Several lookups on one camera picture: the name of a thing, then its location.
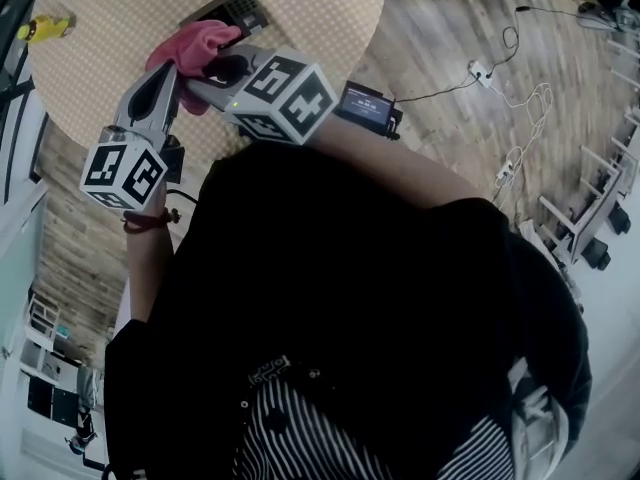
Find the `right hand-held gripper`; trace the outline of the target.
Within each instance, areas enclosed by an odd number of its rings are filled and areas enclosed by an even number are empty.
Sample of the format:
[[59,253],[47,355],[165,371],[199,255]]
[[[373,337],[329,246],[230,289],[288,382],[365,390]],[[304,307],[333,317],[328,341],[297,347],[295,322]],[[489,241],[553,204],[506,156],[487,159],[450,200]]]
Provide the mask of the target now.
[[[236,44],[218,55],[228,69],[254,69],[261,49]],[[234,84],[214,78],[189,78],[186,89],[224,112],[227,122],[244,128],[256,140],[303,145],[338,104],[320,65],[283,46],[254,74]]]

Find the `person's left forearm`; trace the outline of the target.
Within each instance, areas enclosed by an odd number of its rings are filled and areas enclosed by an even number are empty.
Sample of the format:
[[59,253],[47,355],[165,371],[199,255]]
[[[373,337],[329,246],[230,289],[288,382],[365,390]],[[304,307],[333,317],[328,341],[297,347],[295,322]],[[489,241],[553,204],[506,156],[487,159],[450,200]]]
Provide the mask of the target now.
[[161,182],[144,210],[124,214],[131,317],[141,322],[147,322],[151,315],[174,255],[166,196],[166,183]]

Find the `pink cloth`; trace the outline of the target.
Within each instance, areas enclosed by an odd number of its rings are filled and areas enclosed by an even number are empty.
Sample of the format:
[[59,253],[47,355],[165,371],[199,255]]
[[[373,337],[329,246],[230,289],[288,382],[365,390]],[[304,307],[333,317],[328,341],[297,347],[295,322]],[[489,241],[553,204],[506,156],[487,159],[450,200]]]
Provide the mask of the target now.
[[190,23],[155,48],[147,59],[145,70],[150,71],[171,61],[182,77],[182,107],[191,115],[202,116],[209,104],[193,95],[186,88],[186,81],[202,78],[204,68],[218,56],[219,51],[241,37],[239,27],[219,20]]

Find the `person's striped trousers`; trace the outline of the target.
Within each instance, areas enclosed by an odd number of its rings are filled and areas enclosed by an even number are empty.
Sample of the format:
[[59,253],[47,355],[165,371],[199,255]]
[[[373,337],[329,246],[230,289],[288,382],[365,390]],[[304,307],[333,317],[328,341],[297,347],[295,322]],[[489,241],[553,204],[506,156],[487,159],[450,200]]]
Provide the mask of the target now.
[[448,462],[428,478],[402,476],[286,382],[262,383],[241,403],[248,420],[233,480],[515,480],[511,446],[490,417],[472,427]]

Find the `small black display screen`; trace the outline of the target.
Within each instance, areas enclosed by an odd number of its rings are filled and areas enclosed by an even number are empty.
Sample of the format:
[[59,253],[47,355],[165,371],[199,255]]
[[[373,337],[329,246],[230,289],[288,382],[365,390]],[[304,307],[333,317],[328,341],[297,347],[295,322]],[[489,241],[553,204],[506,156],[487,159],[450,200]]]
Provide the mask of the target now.
[[356,82],[345,83],[333,113],[391,141],[400,139],[398,128],[403,112],[396,107],[396,102]]

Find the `white desk frame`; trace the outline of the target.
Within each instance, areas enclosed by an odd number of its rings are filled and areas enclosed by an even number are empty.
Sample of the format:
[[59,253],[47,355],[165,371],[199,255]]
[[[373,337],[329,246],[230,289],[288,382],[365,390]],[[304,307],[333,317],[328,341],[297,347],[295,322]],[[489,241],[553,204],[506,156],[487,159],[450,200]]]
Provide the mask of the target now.
[[586,200],[576,217],[561,212],[547,198],[539,198],[543,208],[565,230],[557,234],[545,225],[540,227],[543,236],[554,244],[552,254],[564,263],[573,264],[584,256],[619,198],[631,194],[640,175],[640,106],[626,109],[624,120],[632,130],[625,138],[609,138],[613,152],[610,158],[601,157],[585,145],[580,147],[578,181],[579,187],[586,191]]

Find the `grey white waist bag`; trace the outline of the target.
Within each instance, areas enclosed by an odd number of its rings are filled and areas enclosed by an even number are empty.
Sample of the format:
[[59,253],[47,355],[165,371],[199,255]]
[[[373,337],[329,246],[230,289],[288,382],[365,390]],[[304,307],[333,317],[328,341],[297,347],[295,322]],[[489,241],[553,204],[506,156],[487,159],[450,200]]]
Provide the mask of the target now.
[[548,480],[567,451],[569,420],[564,409],[538,384],[524,357],[508,373],[514,403],[511,451],[514,480]]

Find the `person's right forearm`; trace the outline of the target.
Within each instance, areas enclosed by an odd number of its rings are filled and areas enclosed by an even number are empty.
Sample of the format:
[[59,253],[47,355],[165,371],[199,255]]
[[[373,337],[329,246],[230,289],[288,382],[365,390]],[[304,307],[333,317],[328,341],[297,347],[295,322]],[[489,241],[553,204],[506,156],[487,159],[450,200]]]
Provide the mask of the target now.
[[319,126],[307,144],[416,207],[434,208],[481,196],[446,166],[335,115]]

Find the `black metal railing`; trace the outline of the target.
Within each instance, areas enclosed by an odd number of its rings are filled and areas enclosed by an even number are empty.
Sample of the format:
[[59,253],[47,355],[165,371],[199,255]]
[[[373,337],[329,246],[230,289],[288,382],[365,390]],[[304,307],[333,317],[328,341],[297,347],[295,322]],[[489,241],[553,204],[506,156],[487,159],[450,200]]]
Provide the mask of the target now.
[[35,90],[27,43],[17,38],[35,0],[0,0],[0,207],[40,180],[37,159],[49,116]]

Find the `person's black shirt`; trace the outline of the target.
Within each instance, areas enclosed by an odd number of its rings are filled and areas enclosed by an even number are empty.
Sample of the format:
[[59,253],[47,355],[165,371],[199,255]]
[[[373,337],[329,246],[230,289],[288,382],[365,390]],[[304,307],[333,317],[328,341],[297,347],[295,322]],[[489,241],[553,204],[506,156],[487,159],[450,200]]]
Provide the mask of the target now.
[[480,198],[420,209],[322,153],[253,144],[212,169],[148,321],[107,346],[112,476],[233,480],[241,403],[280,379],[392,470],[433,478],[485,417],[511,446],[522,357],[568,416],[564,459],[587,331],[506,216]]

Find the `white shelving unit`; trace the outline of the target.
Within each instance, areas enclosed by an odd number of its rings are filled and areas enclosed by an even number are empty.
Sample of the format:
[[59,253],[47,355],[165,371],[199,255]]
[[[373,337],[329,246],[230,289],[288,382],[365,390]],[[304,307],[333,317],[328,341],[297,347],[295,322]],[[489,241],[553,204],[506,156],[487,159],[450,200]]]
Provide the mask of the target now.
[[24,320],[21,370],[54,387],[73,391],[79,363],[55,349],[65,340],[58,333],[60,312],[36,296],[29,302]]

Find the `yellow bottle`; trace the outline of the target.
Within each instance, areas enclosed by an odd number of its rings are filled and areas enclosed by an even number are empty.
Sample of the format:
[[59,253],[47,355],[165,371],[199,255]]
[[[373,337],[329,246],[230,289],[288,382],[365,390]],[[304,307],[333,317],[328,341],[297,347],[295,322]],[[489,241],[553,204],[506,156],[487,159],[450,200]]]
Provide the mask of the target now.
[[73,16],[42,14],[21,25],[17,30],[16,38],[26,43],[41,43],[50,39],[63,38],[74,26]]

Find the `round table checkered beige tablecloth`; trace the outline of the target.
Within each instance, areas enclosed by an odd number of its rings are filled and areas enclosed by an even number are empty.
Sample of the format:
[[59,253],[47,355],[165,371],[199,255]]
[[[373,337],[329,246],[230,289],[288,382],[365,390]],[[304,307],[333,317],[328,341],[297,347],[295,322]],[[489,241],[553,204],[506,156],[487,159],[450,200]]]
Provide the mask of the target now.
[[[36,14],[71,13],[73,30],[29,48],[46,112],[72,140],[94,145],[152,51],[213,0],[36,0]],[[318,62],[340,88],[368,46],[384,0],[258,0],[268,26],[251,38],[289,45]]]

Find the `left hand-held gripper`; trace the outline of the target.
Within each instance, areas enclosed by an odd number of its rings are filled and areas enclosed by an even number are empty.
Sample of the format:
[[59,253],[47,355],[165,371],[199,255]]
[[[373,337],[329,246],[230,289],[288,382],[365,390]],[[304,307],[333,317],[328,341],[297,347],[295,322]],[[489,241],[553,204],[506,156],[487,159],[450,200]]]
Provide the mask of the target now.
[[122,96],[115,125],[104,127],[89,150],[81,191],[108,209],[141,211],[162,182],[178,184],[185,148],[166,133],[178,105],[174,63],[165,62],[140,77]]

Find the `dark calculator device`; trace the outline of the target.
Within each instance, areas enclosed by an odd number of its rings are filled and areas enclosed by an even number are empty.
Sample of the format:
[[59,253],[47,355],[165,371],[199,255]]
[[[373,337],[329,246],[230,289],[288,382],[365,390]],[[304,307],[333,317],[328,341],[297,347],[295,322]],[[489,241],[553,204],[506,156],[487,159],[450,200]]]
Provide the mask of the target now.
[[240,36],[223,45],[222,49],[230,48],[269,26],[266,13],[258,0],[213,0],[184,18],[179,27],[207,20],[221,21],[240,29]]

